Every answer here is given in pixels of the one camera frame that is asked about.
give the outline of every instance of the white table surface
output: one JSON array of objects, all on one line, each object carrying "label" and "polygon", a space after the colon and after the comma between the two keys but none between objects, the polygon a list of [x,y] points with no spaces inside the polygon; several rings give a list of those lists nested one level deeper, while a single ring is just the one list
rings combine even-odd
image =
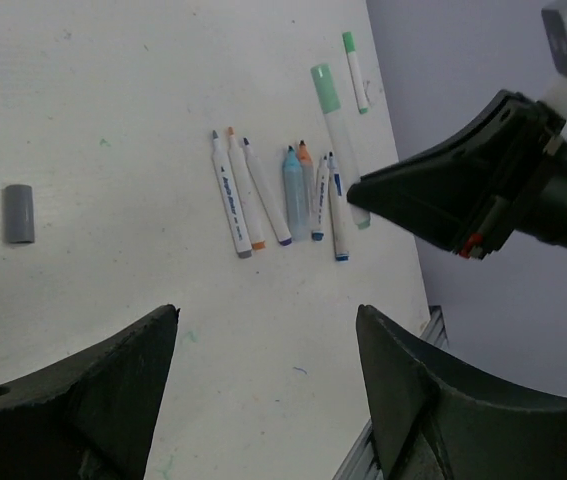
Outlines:
[{"label": "white table surface", "polygon": [[[362,116],[345,30],[369,81]],[[33,186],[37,235],[3,245],[0,211],[0,383],[174,303],[146,478],[331,478],[368,416],[357,306],[427,322],[414,240],[349,224],[337,264],[329,238],[282,248],[266,224],[267,249],[239,260],[209,141],[233,125],[280,190],[289,143],[329,149],[322,62],[361,170],[395,162],[363,0],[0,1],[0,193]]]}]

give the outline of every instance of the ink stain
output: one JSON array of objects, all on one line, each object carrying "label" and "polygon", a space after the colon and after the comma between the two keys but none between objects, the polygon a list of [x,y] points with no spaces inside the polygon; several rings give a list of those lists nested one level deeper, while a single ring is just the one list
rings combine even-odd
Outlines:
[{"label": "ink stain", "polygon": [[163,467],[162,469],[156,469],[157,472],[159,472],[161,475],[163,475],[163,480],[171,480],[170,477],[170,470],[172,470],[172,467],[174,466],[174,455],[170,455],[170,461],[167,462],[167,465],[165,465],[165,467]]},{"label": "ink stain", "polygon": [[185,338],[192,343],[199,343],[199,337],[192,330],[185,334]]}]

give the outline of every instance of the marker cap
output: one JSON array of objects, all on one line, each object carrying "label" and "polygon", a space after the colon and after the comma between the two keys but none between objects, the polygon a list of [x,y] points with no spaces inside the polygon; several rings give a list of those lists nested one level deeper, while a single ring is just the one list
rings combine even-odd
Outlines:
[{"label": "marker cap", "polygon": [[343,34],[343,43],[345,44],[345,51],[347,53],[356,51],[356,48],[354,48],[354,37],[352,36],[352,32],[345,32]]},{"label": "marker cap", "polygon": [[332,79],[330,66],[327,63],[322,63],[321,65],[312,67],[311,72],[323,113],[327,115],[328,113],[339,110],[341,108],[341,101],[334,88],[334,80]]}]

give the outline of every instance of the gray cylinder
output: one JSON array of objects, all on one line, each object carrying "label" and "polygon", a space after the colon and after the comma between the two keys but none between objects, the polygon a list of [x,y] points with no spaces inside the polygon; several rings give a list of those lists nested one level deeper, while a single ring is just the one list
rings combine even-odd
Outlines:
[{"label": "gray cylinder", "polygon": [[34,200],[29,185],[3,190],[3,231],[7,243],[34,243]]}]

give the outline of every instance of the green marker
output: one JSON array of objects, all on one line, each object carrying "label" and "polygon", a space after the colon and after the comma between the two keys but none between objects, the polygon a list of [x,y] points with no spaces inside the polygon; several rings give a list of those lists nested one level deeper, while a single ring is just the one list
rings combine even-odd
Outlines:
[{"label": "green marker", "polygon": [[[323,115],[325,116],[327,131],[330,134],[332,146],[334,147],[334,155],[338,159],[343,191],[346,192],[352,185],[361,180],[361,175],[359,174],[359,167],[356,163],[356,156],[347,132],[345,119],[341,115],[341,102],[334,88],[330,66],[327,63],[323,63],[312,68],[311,71],[314,87],[319,96],[321,110],[323,110]],[[359,230],[370,226],[370,212],[354,205],[350,205],[350,208],[352,209],[354,223]]]},{"label": "green marker", "polygon": [[347,63],[350,64],[350,73],[352,74],[352,84],[354,85],[354,94],[356,95],[356,103],[359,106],[359,113],[364,114],[370,109],[365,94],[365,85],[363,85],[363,75],[361,74],[361,66],[359,65],[359,57],[354,47],[354,37],[352,32],[343,34],[343,43],[345,44],[345,52],[347,53]]}]

